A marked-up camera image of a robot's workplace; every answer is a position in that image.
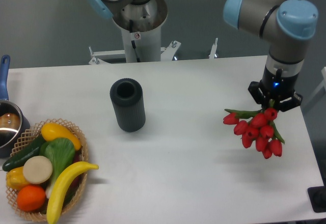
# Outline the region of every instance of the yellow squash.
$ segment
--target yellow squash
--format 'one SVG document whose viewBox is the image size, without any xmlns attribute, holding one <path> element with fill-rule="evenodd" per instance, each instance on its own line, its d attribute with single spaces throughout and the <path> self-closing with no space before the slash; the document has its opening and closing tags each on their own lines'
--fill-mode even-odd
<svg viewBox="0 0 326 224">
<path fill-rule="evenodd" d="M 66 127 L 56 123 L 46 123 L 41 128 L 41 134 L 47 141 L 52 141 L 58 137 L 65 137 L 72 141 L 75 150 L 79 150 L 82 145 L 79 139 L 72 134 Z"/>
<path fill-rule="evenodd" d="M 88 170 L 97 170 L 98 165 L 90 164 L 85 161 L 76 162 L 70 166 L 68 166 L 58 177 L 53 190 L 50 196 L 47 211 L 46 211 L 46 219 L 48 224 L 56 224 L 60 218 L 63 202 L 65 199 L 65 195 L 67 190 L 75 179 L 75 177 L 80 174 L 88 171 Z"/>
<path fill-rule="evenodd" d="M 22 167 L 18 167 L 9 171 L 6 175 L 7 186 L 12 189 L 21 190 L 22 188 L 30 185 L 22 173 Z"/>
</svg>

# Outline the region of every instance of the wicker basket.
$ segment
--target wicker basket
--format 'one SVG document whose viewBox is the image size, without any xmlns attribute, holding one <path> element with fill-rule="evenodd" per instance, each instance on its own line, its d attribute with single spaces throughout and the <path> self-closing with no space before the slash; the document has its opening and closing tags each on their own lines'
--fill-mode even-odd
<svg viewBox="0 0 326 224">
<path fill-rule="evenodd" d="M 26 147 L 29 143 L 31 143 L 32 140 L 34 138 L 36 138 L 41 133 L 42 126 L 45 123 L 49 123 L 49 122 L 53 122 L 53 123 L 57 123 L 57 124 L 65 126 L 67 129 L 69 129 L 73 134 L 75 134 L 78 137 L 78 139 L 80 140 L 80 143 L 81 143 L 80 160 L 88 162 L 88 148 L 87 148 L 87 144 L 86 144 L 85 135 L 83 134 L 83 132 L 80 130 L 80 128 L 78 126 L 76 126 L 72 122 L 69 122 L 69 121 L 66 121 L 63 119 L 57 119 L 57 120 L 56 119 L 52 119 L 52 120 L 48 119 L 46 121 L 41 121 L 40 123 L 35 124 L 34 127 L 31 127 L 30 129 L 27 129 L 24 133 L 22 133 L 21 137 L 15 143 L 15 146 L 12 149 L 12 153 L 10 156 L 13 156 L 18 151 L 20 151 L 21 149 Z M 80 197 L 82 196 L 82 194 L 84 192 L 86 179 L 87 179 L 87 172 L 82 174 L 82 180 L 81 180 L 80 185 L 76 191 L 76 194 L 71 199 L 69 204 L 67 204 L 63 208 L 61 215 L 67 213 L 78 202 L 78 200 L 80 199 Z M 17 215 L 24 218 L 25 220 L 31 220 L 34 222 L 46 221 L 46 214 L 42 214 L 40 212 L 24 212 L 18 208 L 17 201 L 16 201 L 17 194 L 18 194 L 17 190 L 14 190 L 7 186 L 6 193 L 7 193 L 8 203 L 12 206 L 12 208 L 15 210 L 15 213 Z"/>
</svg>

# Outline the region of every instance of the saucepan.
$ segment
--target saucepan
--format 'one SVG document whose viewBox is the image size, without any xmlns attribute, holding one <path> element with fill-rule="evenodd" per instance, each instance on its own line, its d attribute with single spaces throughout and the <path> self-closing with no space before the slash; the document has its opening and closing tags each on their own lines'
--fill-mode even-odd
<svg viewBox="0 0 326 224">
<path fill-rule="evenodd" d="M 9 101 L 7 78 L 10 56 L 4 55 L 0 63 L 0 158 L 10 156 L 20 135 L 30 128 L 30 123 L 20 108 Z"/>
</svg>

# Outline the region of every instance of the robotic arm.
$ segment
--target robotic arm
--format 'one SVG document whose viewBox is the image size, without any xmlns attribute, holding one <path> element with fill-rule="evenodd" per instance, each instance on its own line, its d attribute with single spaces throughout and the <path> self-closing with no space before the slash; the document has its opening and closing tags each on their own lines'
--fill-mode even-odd
<svg viewBox="0 0 326 224">
<path fill-rule="evenodd" d="M 270 43 L 260 82 L 251 82 L 249 92 L 256 103 L 287 111 L 299 106 L 302 96 L 294 85 L 302 68 L 318 20 L 318 10 L 306 0 L 227 0 L 226 23 Z"/>
<path fill-rule="evenodd" d="M 160 61 L 164 0 L 88 0 L 95 12 L 120 28 L 128 63 Z"/>
</svg>

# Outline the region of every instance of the gray wall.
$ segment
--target gray wall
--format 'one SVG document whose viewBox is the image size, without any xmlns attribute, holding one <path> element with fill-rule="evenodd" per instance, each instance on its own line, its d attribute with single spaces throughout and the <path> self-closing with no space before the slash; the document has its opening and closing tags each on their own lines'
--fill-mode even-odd
<svg viewBox="0 0 326 224">
<path fill-rule="evenodd" d="M 219 37 L 220 57 L 266 55 L 268 44 L 226 25 L 226 0 L 166 0 L 168 20 L 162 27 L 162 45 L 182 43 L 181 59 L 202 59 Z M 307 97 L 322 81 L 326 66 L 326 0 L 309 0 L 319 9 L 317 33 L 296 84 Z M 86 65 L 93 51 L 123 49 L 112 21 L 98 17 L 86 0 L 0 0 L 0 54 L 12 57 L 11 68 Z M 326 158 L 326 97 L 305 116 L 318 158 Z"/>
</svg>

